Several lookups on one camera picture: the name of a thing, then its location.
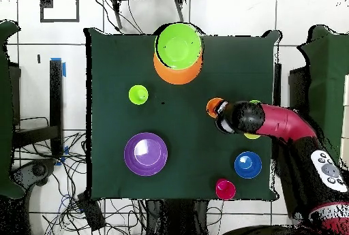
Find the orange cup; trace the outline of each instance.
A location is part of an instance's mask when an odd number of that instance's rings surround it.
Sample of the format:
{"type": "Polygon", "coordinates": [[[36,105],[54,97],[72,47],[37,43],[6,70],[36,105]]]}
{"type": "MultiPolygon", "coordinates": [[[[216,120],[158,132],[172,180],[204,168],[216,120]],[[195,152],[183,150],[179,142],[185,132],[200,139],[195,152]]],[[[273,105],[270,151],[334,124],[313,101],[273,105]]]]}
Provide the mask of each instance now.
{"type": "Polygon", "coordinates": [[[206,105],[206,112],[209,114],[212,118],[217,117],[217,114],[215,113],[214,109],[218,103],[220,103],[223,99],[221,98],[213,98],[210,99],[209,102],[206,105]]]}
{"type": "Polygon", "coordinates": [[[154,54],[154,67],[162,80],[170,84],[187,84],[191,82],[200,73],[202,67],[202,50],[195,64],[187,69],[171,69],[166,67],[154,54]]]}

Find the white control panel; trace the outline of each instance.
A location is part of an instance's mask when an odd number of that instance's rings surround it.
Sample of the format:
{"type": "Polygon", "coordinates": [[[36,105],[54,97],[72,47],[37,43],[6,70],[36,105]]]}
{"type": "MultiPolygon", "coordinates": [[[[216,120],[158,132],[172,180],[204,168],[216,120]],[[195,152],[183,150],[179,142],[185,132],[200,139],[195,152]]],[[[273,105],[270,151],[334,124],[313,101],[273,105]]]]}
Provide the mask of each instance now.
{"type": "Polygon", "coordinates": [[[320,175],[322,182],[327,187],[339,192],[348,191],[340,171],[338,170],[337,166],[333,164],[328,153],[321,150],[316,150],[310,157],[320,175]]]}

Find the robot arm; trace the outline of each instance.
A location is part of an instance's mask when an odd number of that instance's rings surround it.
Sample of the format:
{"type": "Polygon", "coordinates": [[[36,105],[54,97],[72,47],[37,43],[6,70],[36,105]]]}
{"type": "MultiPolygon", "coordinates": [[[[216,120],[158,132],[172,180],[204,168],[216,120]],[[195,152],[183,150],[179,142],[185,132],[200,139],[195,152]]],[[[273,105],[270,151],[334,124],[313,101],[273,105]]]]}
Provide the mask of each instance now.
{"type": "Polygon", "coordinates": [[[217,128],[226,133],[251,133],[277,138],[296,161],[291,165],[298,212],[320,229],[349,235],[349,192],[341,172],[295,111],[246,101],[216,105],[217,128]]]}

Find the blue bowl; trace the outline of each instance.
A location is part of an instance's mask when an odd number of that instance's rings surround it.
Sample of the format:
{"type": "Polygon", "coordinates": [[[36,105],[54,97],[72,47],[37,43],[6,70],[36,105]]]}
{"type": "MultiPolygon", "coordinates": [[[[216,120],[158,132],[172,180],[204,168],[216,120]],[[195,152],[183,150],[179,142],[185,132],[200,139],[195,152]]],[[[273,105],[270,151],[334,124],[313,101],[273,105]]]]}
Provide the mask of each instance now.
{"type": "Polygon", "coordinates": [[[242,178],[256,177],[262,169],[262,160],[254,152],[242,152],[234,162],[235,171],[242,178]]]}

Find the purple bowl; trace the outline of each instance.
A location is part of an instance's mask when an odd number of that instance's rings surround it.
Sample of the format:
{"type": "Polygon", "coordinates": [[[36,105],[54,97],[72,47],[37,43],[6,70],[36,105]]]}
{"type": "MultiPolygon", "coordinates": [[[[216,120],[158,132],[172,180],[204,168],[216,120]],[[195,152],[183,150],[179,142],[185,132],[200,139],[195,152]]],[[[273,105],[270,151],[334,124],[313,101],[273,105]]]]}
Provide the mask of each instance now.
{"type": "Polygon", "coordinates": [[[158,173],[166,164],[165,142],[153,133],[139,133],[126,144],[123,158],[127,167],[140,176],[158,173]]]}

